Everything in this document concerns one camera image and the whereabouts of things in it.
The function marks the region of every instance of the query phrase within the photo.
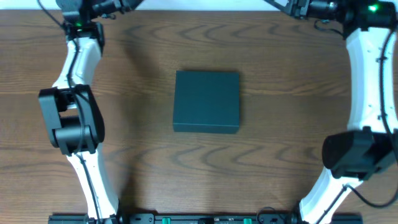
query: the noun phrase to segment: dark green box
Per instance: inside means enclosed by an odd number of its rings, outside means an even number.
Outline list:
[[[174,131],[233,134],[239,129],[239,74],[177,71]]]

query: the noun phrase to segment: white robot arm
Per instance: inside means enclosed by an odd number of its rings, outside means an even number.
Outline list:
[[[50,141],[76,170],[92,220],[118,222],[121,214],[103,159],[104,123],[90,89],[105,44],[102,25],[91,20],[113,18],[110,13],[134,10],[141,2],[57,0],[65,18],[68,55],[53,88],[41,90],[39,101]],[[69,109],[77,109],[78,116],[60,116]]]
[[[347,38],[346,46],[351,62],[351,115],[348,121],[348,131],[361,131],[370,127],[374,133],[386,133],[380,113],[379,94],[379,59],[382,46],[389,35],[389,29],[371,27],[367,31],[356,29]],[[394,43],[393,35],[387,45],[387,59],[384,61],[384,95],[387,120],[391,132],[398,128],[398,120],[394,106],[392,88],[392,56]],[[300,201],[300,215],[303,221],[321,224],[330,223],[332,215],[351,189],[343,187],[349,184],[357,187],[363,183],[358,177],[333,177],[331,170],[323,168],[321,176],[310,193]]]

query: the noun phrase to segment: wooden table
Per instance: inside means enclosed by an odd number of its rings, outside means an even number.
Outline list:
[[[137,11],[101,21],[106,46],[92,89],[105,120],[108,174],[127,211],[290,210],[309,193],[324,138],[348,121],[341,37],[278,12]],[[1,11],[0,26],[0,223],[85,213],[77,176],[51,146],[37,100],[62,69],[64,34],[40,11]],[[176,70],[241,74],[238,134],[173,132]],[[386,201],[396,172],[359,190]],[[374,210],[351,194],[339,211],[396,223],[397,209]]]

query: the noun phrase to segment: brown wooden surface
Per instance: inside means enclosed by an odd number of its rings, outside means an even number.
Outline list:
[[[139,11],[102,22],[106,47],[92,88],[124,207],[255,213],[266,205],[289,210],[306,196],[322,169],[325,136],[344,131],[349,116],[349,59],[339,36],[277,12]],[[77,176],[50,145],[37,100],[62,69],[63,33],[39,11],[1,11],[0,28],[0,223],[85,213]],[[238,134],[173,132],[176,70],[240,72]],[[359,190],[387,200],[396,171]],[[340,211],[397,223],[397,208],[374,210],[350,195]]]

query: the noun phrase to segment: white backdrop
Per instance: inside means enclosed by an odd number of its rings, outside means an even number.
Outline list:
[[[42,0],[48,9],[59,9],[55,0]],[[38,9],[36,0],[0,0],[0,9]],[[144,0],[143,10],[268,11],[264,0]]]

